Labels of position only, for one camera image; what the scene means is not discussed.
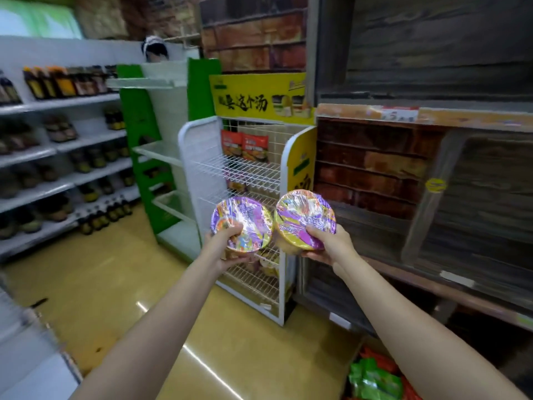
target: price label strip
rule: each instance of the price label strip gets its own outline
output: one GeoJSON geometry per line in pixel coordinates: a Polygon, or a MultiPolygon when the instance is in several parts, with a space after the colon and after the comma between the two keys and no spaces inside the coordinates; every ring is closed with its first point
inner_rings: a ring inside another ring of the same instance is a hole
{"type": "Polygon", "coordinates": [[[388,122],[416,123],[418,107],[382,107],[381,120],[388,122]]]}

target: plastic wrap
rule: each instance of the plastic wrap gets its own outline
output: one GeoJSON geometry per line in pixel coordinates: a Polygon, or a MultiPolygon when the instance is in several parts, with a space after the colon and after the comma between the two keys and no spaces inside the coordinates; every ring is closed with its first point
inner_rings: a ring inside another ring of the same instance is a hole
{"type": "Polygon", "coordinates": [[[237,253],[255,253],[272,238],[272,215],[258,201],[236,196],[220,202],[211,216],[211,231],[217,233],[237,224],[243,231],[228,240],[228,248],[237,253]]]}
{"type": "Polygon", "coordinates": [[[276,205],[275,230],[279,235],[276,244],[289,254],[302,250],[319,250],[324,245],[305,231],[308,224],[335,234],[335,213],[319,194],[305,189],[295,189],[282,196],[276,205]]]}

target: forearm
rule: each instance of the forearm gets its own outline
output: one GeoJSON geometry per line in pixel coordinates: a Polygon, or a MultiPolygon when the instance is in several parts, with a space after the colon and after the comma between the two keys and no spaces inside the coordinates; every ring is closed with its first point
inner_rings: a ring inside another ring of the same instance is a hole
{"type": "Polygon", "coordinates": [[[154,399],[218,277],[198,257],[84,380],[73,399],[154,399]]]}
{"type": "Polygon", "coordinates": [[[402,296],[355,252],[337,275],[426,400],[526,399],[463,340],[402,296]]]}

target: red package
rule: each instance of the red package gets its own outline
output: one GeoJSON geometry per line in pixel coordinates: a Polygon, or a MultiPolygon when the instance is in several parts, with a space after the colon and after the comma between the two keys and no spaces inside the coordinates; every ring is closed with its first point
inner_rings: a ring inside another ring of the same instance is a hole
{"type": "Polygon", "coordinates": [[[248,160],[268,162],[268,136],[243,133],[243,157],[248,160]]]}
{"type": "Polygon", "coordinates": [[[221,131],[222,152],[227,156],[243,155],[243,134],[230,131],[221,131]]]}
{"type": "Polygon", "coordinates": [[[372,351],[367,346],[363,347],[363,350],[360,352],[361,358],[374,358],[377,363],[377,367],[383,369],[386,372],[391,374],[398,374],[399,369],[396,362],[385,355],[378,354],[377,352],[372,351]]]}
{"type": "Polygon", "coordinates": [[[411,383],[409,383],[405,376],[401,377],[401,382],[403,384],[403,396],[401,400],[422,400],[422,397],[418,396],[415,388],[411,386],[411,383]]]}

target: yellow tiled floor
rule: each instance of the yellow tiled floor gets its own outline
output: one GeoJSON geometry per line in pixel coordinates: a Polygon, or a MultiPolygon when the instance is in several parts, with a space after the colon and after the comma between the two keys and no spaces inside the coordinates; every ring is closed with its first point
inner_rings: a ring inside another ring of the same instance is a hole
{"type": "MultiPolygon", "coordinates": [[[[72,232],[6,268],[88,371],[180,277],[142,205],[91,236],[72,232]]],[[[337,399],[358,337],[298,306],[280,327],[215,286],[159,399],[337,399]]]]}

